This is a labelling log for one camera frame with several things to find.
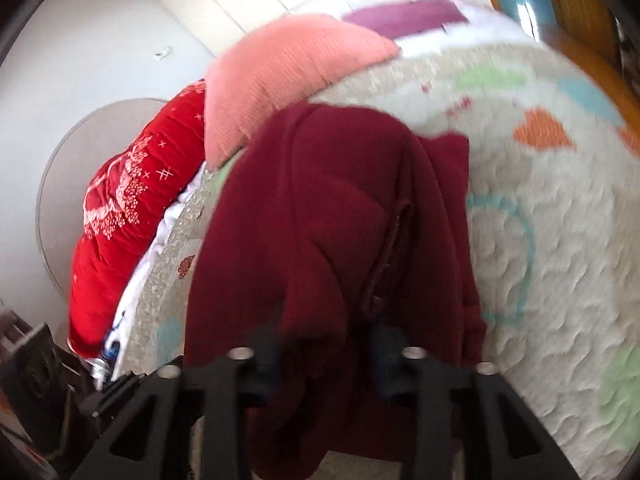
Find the white wall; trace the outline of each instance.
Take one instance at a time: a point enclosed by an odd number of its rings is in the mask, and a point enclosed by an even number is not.
[[[167,45],[174,53],[156,61],[153,53]],[[66,319],[35,235],[38,186],[62,137],[108,103],[171,98],[210,60],[155,0],[46,0],[38,8],[0,66],[0,298],[7,307],[54,330]]]

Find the maroon garment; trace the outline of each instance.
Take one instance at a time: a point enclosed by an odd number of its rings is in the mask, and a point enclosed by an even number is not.
[[[306,478],[328,450],[412,452],[415,415],[370,377],[376,314],[443,362],[480,360],[467,181],[465,137],[419,139],[368,108],[297,104],[252,140],[198,258],[185,358],[209,363],[278,320],[282,386],[247,420],[261,478]]]
[[[365,7],[342,20],[369,28],[390,40],[441,28],[447,23],[467,22],[451,0],[410,0]]]

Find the screw head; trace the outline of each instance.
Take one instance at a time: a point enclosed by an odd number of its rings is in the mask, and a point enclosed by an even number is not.
[[[255,352],[253,348],[249,348],[248,346],[238,346],[229,350],[226,355],[234,361],[247,361],[248,359],[251,359],[254,354]]]
[[[158,377],[163,379],[175,379],[180,375],[180,368],[175,365],[164,365],[158,370]]]
[[[406,359],[425,359],[429,355],[421,346],[407,346],[402,349],[402,356]]]
[[[499,370],[496,365],[494,365],[491,361],[483,361],[476,365],[476,371],[480,375],[491,376],[497,375]]]

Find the patterned bed sheet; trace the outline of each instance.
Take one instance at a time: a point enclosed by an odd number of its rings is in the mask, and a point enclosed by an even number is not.
[[[581,478],[615,477],[640,442],[640,139],[606,95],[549,49],[496,44],[396,59],[312,100],[377,108],[419,135],[469,137],[484,356]],[[182,351],[190,269],[230,166],[204,178],[178,219],[125,369],[151,372]],[[319,474],[397,477],[361,461],[330,454]]]

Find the purple pillow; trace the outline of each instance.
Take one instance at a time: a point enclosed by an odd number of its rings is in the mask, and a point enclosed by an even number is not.
[[[446,23],[468,23],[451,0],[414,0],[365,7],[342,20],[369,28],[390,40],[441,28]]]

